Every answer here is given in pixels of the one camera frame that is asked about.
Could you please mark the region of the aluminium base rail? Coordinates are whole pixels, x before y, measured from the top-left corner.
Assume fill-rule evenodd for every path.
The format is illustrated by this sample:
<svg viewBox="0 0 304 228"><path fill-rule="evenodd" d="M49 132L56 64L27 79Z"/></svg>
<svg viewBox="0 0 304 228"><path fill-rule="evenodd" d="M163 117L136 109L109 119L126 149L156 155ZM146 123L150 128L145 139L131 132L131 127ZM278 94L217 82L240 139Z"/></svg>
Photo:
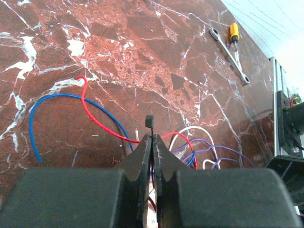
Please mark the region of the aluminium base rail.
<svg viewBox="0 0 304 228"><path fill-rule="evenodd" d="M304 104L295 100L287 87L286 72L279 62L270 58L274 73L274 154L304 157Z"/></svg>

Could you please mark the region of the right black mount plate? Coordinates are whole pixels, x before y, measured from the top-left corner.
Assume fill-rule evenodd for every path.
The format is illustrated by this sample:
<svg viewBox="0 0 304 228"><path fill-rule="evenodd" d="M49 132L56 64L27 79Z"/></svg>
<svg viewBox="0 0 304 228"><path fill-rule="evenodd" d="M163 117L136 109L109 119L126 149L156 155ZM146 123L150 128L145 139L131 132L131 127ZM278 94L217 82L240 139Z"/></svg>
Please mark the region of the right black mount plate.
<svg viewBox="0 0 304 228"><path fill-rule="evenodd" d="M278 118L278 145L292 156L296 156L295 149L303 150L300 136L304 134L304 104L303 102L290 106L290 102L283 91L276 93Z"/></svg>

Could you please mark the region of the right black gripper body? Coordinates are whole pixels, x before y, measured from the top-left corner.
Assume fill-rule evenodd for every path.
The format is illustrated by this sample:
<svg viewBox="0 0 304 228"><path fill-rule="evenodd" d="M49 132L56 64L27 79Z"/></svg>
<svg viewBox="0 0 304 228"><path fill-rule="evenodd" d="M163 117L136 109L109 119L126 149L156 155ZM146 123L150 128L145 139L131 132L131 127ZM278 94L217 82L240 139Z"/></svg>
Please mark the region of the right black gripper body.
<svg viewBox="0 0 304 228"><path fill-rule="evenodd" d="M284 182L295 204L297 214L304 213L304 159L289 155L278 155L267 165Z"/></svg>

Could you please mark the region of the yellow handled tool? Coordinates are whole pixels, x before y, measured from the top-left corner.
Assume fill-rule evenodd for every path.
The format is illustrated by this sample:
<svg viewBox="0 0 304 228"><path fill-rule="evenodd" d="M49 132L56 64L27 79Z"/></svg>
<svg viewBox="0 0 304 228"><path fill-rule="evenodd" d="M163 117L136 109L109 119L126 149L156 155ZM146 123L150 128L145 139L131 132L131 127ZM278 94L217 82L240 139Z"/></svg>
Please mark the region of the yellow handled tool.
<svg viewBox="0 0 304 228"><path fill-rule="evenodd" d="M230 40L232 43L237 44L240 39L239 29L237 23L232 23L230 25Z"/></svg>

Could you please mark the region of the silver wrench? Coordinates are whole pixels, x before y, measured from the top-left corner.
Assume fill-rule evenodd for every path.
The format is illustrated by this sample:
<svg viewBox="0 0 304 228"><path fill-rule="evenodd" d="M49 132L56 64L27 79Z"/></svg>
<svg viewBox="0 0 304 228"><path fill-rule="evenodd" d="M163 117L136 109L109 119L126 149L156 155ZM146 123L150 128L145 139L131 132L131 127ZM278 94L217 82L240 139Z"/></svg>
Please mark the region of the silver wrench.
<svg viewBox="0 0 304 228"><path fill-rule="evenodd" d="M250 83L249 78L242 72L242 69L239 67L236 60L232 56L232 54L230 53L230 51L228 50L228 48L226 47L224 42L221 40L221 36L218 33L218 31L215 28L211 28L209 30L209 33L217 41L220 49L222 50L223 55L227 58L227 60L232 65L232 67L234 68L236 73L239 75L240 80L242 81L242 83L244 85L248 85Z"/></svg>

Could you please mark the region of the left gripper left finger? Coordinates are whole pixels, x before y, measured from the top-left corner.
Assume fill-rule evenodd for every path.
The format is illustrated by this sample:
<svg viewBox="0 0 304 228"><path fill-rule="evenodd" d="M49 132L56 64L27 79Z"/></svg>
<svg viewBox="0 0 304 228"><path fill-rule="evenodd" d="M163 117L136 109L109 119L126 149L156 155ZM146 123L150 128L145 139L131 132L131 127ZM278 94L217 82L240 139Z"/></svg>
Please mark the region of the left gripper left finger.
<svg viewBox="0 0 304 228"><path fill-rule="evenodd" d="M144 228L152 136L110 169L27 170L0 211L3 228Z"/></svg>

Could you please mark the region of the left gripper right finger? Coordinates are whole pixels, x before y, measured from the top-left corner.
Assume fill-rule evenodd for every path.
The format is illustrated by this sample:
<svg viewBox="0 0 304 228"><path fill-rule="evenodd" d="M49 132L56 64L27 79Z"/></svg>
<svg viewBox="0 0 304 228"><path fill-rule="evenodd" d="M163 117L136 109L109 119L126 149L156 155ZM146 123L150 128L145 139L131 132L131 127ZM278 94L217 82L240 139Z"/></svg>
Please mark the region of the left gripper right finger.
<svg viewBox="0 0 304 228"><path fill-rule="evenodd" d="M301 228L292 198L272 169L195 170L154 135L157 222L162 228Z"/></svg>

